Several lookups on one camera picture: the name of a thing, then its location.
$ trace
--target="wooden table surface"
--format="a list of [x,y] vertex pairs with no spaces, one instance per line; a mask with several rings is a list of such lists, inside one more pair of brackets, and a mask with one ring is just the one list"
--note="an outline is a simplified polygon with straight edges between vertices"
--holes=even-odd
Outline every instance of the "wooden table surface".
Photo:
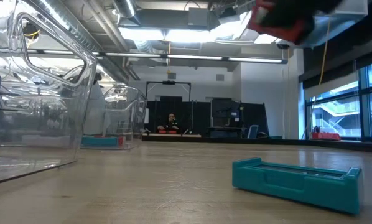
[[[234,189],[231,162],[363,168],[364,209],[353,217]],[[81,150],[60,169],[0,184],[0,223],[372,223],[372,153],[299,146],[144,142]]]

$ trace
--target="person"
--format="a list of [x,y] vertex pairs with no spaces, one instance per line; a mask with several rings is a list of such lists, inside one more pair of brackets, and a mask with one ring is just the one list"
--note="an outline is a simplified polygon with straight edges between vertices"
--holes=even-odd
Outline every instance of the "person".
[[178,126],[178,123],[176,122],[175,115],[173,113],[170,113],[168,115],[168,123],[163,125],[163,126],[161,126],[161,125],[158,126],[157,129],[160,130],[160,131],[166,130],[166,131],[177,131],[177,132],[179,132],[179,126]]

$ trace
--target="seated person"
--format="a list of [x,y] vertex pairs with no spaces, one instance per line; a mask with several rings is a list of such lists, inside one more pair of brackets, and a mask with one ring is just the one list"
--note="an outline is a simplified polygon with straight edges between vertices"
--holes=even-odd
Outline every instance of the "seated person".
[[176,131],[177,133],[179,132],[179,126],[178,123],[176,122],[175,115],[173,113],[170,113],[168,115],[168,123],[163,125],[163,126],[158,126],[158,130],[160,131]]

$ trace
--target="teal plastic piece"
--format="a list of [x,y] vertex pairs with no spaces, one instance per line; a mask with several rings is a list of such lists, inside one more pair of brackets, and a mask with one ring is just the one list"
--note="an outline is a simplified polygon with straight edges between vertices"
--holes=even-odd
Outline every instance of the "teal plastic piece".
[[83,136],[81,144],[83,146],[118,146],[117,137],[97,138],[91,136]]
[[233,162],[233,186],[357,215],[363,203],[363,173],[290,166],[252,158]]

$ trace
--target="transparent container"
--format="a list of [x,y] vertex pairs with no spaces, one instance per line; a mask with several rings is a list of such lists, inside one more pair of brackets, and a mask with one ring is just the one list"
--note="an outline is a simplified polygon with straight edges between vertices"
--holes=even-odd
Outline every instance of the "transparent container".
[[144,131],[147,98],[136,88],[118,85],[94,94],[86,112],[82,148],[131,149]]
[[[48,60],[33,49],[44,42],[74,55]],[[0,180],[76,159],[96,64],[51,18],[0,1]]]

